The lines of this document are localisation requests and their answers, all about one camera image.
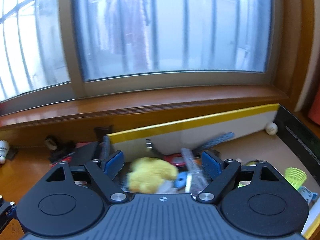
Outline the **cardboard box with yellow edge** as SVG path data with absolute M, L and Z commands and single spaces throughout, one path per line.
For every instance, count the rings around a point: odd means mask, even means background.
M 278 126 L 275 135 L 265 132 L 266 124 Z M 150 139 L 163 155 L 195 149 L 209 139 L 233 132 L 234 137 L 217 145 L 223 158 L 268 161 L 281 174 L 288 167 L 303 170 L 303 184 L 319 193 L 319 137 L 279 104 L 262 105 L 167 122 L 111 134 L 115 150 L 124 152 L 125 161 L 150 157 L 145 140 Z

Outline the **light blue clip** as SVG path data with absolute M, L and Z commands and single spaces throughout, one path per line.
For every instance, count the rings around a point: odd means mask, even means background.
M 311 192 L 310 190 L 308 190 L 304 186 L 301 186 L 298 189 L 298 192 L 305 199 L 305 201 L 307 202 L 308 205 L 310 205 L 312 202 L 315 202 L 317 200 L 317 198 L 318 198 L 318 193 Z

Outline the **black tape roll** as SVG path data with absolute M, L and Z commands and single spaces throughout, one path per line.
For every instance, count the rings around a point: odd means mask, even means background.
M 47 148 L 51 151 L 55 151 L 59 148 L 60 146 L 60 142 L 57 139 L 57 137 L 53 136 L 53 135 L 49 135 L 45 138 L 44 141 L 45 145 L 47 146 Z

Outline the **green plastic shuttlecock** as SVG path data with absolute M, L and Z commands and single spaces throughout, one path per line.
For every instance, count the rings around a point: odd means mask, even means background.
M 303 170 L 296 167 L 286 168 L 284 171 L 284 177 L 296 190 L 299 190 L 308 178 L 307 174 Z

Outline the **light blue plastic toy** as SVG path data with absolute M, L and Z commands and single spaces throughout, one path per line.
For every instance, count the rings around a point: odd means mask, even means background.
M 176 180 L 174 181 L 174 187 L 177 189 L 182 189 L 186 186 L 188 172 L 183 171 L 177 175 Z

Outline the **black square wall socket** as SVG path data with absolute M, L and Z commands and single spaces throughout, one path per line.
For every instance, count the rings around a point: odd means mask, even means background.
M 97 141 L 103 142 L 104 136 L 112 133 L 112 125 L 108 127 L 95 127 L 94 132 L 97 137 Z

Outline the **red round case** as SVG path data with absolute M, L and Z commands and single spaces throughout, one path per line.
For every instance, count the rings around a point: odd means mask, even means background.
M 165 155 L 164 160 L 169 162 L 171 165 L 174 165 L 177 168 L 185 167 L 185 161 L 181 154 L 171 154 L 171 155 Z

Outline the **white feather shuttlecock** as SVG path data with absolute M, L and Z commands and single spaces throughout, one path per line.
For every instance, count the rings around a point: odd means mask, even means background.
M 0 164 L 4 164 L 6 161 L 7 153 L 10 150 L 10 145 L 7 141 L 0 141 Z

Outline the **black binder clip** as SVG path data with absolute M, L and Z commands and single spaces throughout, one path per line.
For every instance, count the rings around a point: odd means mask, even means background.
M 164 155 L 161 152 L 159 152 L 159 150 L 157 150 L 157 148 L 153 145 L 150 139 L 146 139 L 145 144 L 147 152 L 151 152 L 153 155 L 156 155 L 159 159 L 164 159 Z

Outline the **white ping pong ball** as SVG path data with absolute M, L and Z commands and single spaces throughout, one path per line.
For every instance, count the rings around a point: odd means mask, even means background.
M 265 132 L 268 135 L 275 135 L 278 131 L 278 126 L 274 122 L 269 122 L 266 124 Z

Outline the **grey blue comb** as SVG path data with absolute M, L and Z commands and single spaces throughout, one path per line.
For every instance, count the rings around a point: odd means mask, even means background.
M 230 139 L 232 139 L 234 137 L 234 133 L 233 132 L 228 132 L 225 134 L 221 134 L 217 137 L 214 137 L 212 139 L 209 139 L 207 142 L 204 142 L 203 144 L 201 144 L 200 146 L 197 146 L 195 149 L 193 149 L 193 153 L 195 154 L 200 154 L 205 150 L 208 150 L 218 144 L 221 144 L 225 141 L 228 141 Z

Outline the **yellow plush toy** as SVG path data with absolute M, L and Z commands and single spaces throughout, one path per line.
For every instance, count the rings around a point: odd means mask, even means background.
M 154 194 L 165 181 L 174 181 L 178 168 L 158 158 L 139 158 L 130 164 L 127 185 L 131 192 Z

